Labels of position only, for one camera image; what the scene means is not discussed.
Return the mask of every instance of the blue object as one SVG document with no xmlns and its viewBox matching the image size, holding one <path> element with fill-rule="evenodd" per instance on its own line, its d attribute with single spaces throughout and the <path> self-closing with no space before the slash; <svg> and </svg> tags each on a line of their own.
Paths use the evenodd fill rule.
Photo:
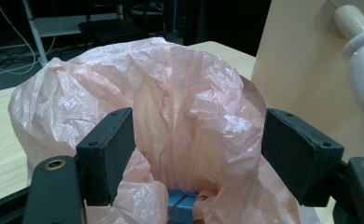
<svg viewBox="0 0 364 224">
<path fill-rule="evenodd" d="M 181 224 L 192 224 L 193 214 L 191 213 L 197 194 L 184 193 L 178 190 L 169 191 L 168 214 L 170 221 Z"/>
</svg>

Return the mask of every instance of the wire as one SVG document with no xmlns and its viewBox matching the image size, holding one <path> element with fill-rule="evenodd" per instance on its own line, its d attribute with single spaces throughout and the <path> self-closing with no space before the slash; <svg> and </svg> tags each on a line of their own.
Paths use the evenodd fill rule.
<svg viewBox="0 0 364 224">
<path fill-rule="evenodd" d="M 2 8 L 0 7 L 0 11 L 2 13 L 2 15 L 5 17 L 5 20 L 7 20 L 7 22 L 9 23 L 9 25 L 11 26 L 11 28 L 13 28 L 13 30 L 16 32 L 16 34 L 22 39 L 22 41 L 24 41 L 24 43 L 27 45 L 27 47 L 30 49 L 32 55 L 33 55 L 33 62 L 31 64 L 31 67 L 27 70 L 27 71 L 24 71 L 24 72 L 20 72 L 20 73 L 15 73 L 13 71 L 16 71 L 18 69 L 21 69 L 21 68 L 24 68 L 24 67 L 27 67 L 27 66 L 23 66 L 23 67 L 20 67 L 20 68 L 16 68 L 16 69 L 10 69 L 10 70 L 3 70 L 3 69 L 0 69 L 1 71 L 3 71 L 3 73 L 11 73 L 13 75 L 24 75 L 24 74 L 27 74 L 29 73 L 35 66 L 36 64 L 36 56 L 35 56 L 35 53 L 34 53 L 34 50 L 31 48 L 31 46 L 28 44 L 27 40 L 19 33 L 19 31 L 14 27 L 14 25 L 10 22 L 10 20 L 8 19 L 7 15 L 4 13 L 4 10 L 2 10 Z"/>
<path fill-rule="evenodd" d="M 52 0 L 52 6 L 53 6 L 53 13 L 54 13 L 54 16 L 57 16 L 57 13 L 56 13 L 56 7 L 55 7 L 55 4 L 54 4 L 54 0 Z M 31 64 L 28 64 L 28 65 L 25 65 L 25 66 L 21 66 L 21 67 L 18 67 L 18 68 L 13 68 L 13 69 L 9 69 L 9 70 L 5 70 L 4 68 L 10 66 L 13 64 L 14 60 L 17 59 L 17 58 L 12 58 L 12 63 L 8 64 L 6 67 L 4 68 L 0 68 L 0 75 L 1 74 L 4 74 L 4 73 L 10 73 L 12 75 L 25 75 L 27 73 L 29 73 L 34 67 L 35 65 L 39 62 L 36 60 L 36 55 L 34 53 L 34 50 L 31 48 L 31 46 L 28 44 L 27 40 L 19 33 L 19 31 L 14 27 L 14 25 L 11 23 L 11 21 L 8 19 L 7 15 L 5 14 L 5 12 L 2 10 L 2 8 L 0 7 L 0 12 L 2 13 L 2 15 L 4 16 L 4 18 L 6 19 L 6 21 L 9 23 L 9 25 L 13 28 L 13 30 L 17 33 L 17 35 L 19 35 L 19 37 L 24 41 L 25 43 L 25 46 L 28 47 L 28 49 L 31 51 L 32 53 L 32 57 L 33 57 L 33 62 Z M 55 40 L 56 40 L 56 36 L 53 37 L 53 40 L 51 42 L 51 45 L 48 49 L 48 51 L 46 52 L 46 55 L 49 54 L 49 52 L 51 51 L 51 49 L 53 48 L 54 46 L 54 43 L 55 43 Z M 1 59 L 1 62 L 0 62 L 0 65 L 2 65 L 2 63 L 5 63 L 7 60 L 3 60 Z M 22 68 L 25 68 L 25 67 L 28 67 L 28 66 L 31 66 L 28 70 L 24 71 L 24 72 L 14 72 L 16 70 L 20 70 Z"/>
</svg>

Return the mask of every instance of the wooden table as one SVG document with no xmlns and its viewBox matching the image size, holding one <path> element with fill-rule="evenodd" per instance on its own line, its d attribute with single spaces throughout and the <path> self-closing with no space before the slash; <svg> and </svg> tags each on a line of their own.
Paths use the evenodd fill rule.
<svg viewBox="0 0 364 224">
<path fill-rule="evenodd" d="M 204 42 L 190 48 L 210 52 L 235 68 L 242 77 L 251 77 L 255 57 L 216 42 Z M 13 91 L 14 88 L 0 91 L 0 198 L 25 188 L 27 182 L 26 156 L 13 132 L 7 112 Z M 326 223 L 332 222 L 330 208 L 318 209 L 318 213 Z"/>
</svg>

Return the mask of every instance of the crumpled plastic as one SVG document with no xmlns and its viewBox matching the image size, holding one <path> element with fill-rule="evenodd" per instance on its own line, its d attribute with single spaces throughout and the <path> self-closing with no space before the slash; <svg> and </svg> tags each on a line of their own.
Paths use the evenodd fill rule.
<svg viewBox="0 0 364 224">
<path fill-rule="evenodd" d="M 75 147 L 131 106 L 136 150 L 112 206 L 92 223 L 166 223 L 168 191 L 199 193 L 205 223 L 300 223 L 296 200 L 260 155 L 264 100 L 218 57 L 162 38 L 54 58 L 14 90 L 9 115 L 31 167 Z"/>
</svg>

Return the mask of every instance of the beige wall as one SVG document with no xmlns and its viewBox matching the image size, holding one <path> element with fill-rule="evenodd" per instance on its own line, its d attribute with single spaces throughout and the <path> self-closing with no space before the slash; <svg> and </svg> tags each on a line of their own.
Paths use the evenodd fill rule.
<svg viewBox="0 0 364 224">
<path fill-rule="evenodd" d="M 321 22 L 325 1 L 273 0 L 252 80 L 268 106 L 291 112 L 345 147 L 343 159 L 364 157 L 364 114 L 350 90 L 347 43 Z M 334 201 L 318 213 L 332 223 Z"/>
</svg>

